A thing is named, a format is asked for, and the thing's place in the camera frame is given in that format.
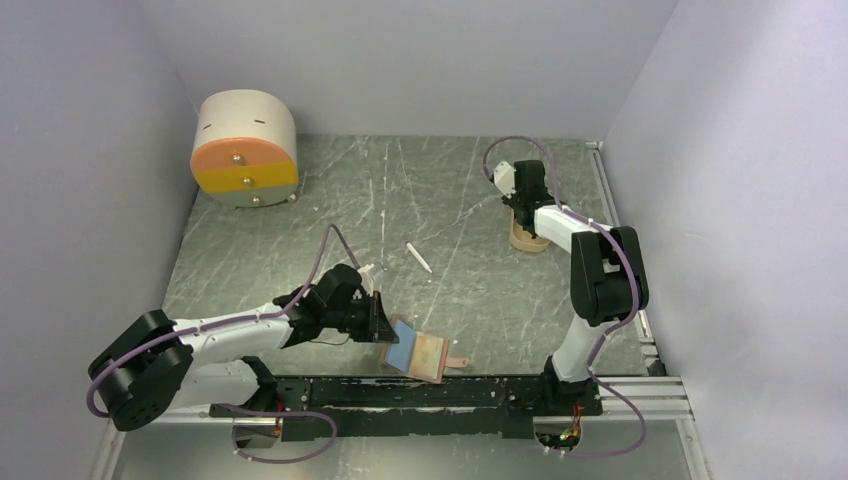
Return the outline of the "pink leather card holder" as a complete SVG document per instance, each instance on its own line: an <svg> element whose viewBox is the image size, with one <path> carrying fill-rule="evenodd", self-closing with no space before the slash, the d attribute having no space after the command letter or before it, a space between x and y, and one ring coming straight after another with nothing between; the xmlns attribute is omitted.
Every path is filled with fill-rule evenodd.
<svg viewBox="0 0 848 480"><path fill-rule="evenodd" d="M451 341L447 337L423 333L402 321L399 316L390 320L397 343L386 344L380 355L383 365L414 380L440 384L446 369L465 369L469 357L452 357Z"/></svg>

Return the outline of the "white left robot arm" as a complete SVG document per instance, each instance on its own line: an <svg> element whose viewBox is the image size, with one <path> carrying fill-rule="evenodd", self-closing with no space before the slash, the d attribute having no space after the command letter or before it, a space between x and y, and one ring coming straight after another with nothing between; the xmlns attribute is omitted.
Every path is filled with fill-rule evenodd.
<svg viewBox="0 0 848 480"><path fill-rule="evenodd" d="M260 353L313 342L326 330L353 342L397 343L375 288L382 273L379 264L337 264L317 283L206 319L173 320L163 310L149 311L89 365L87 405L124 432L200 405L234 405L254 416L282 411L278 381Z"/></svg>

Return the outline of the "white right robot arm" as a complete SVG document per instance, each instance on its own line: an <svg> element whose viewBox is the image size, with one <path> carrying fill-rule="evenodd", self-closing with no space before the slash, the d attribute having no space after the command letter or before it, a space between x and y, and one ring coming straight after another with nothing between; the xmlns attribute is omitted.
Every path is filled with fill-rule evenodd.
<svg viewBox="0 0 848 480"><path fill-rule="evenodd" d="M539 391L542 406L562 414L578 399L575 382L590 378L598 342L616 322L647 306L648 283L637 231L611 227L558 207L546 185L540 160L499 163L492 182L512 210L511 245L541 252L556 245L570 255L569 298L575 318L561 346L549 359L556 375Z"/></svg>

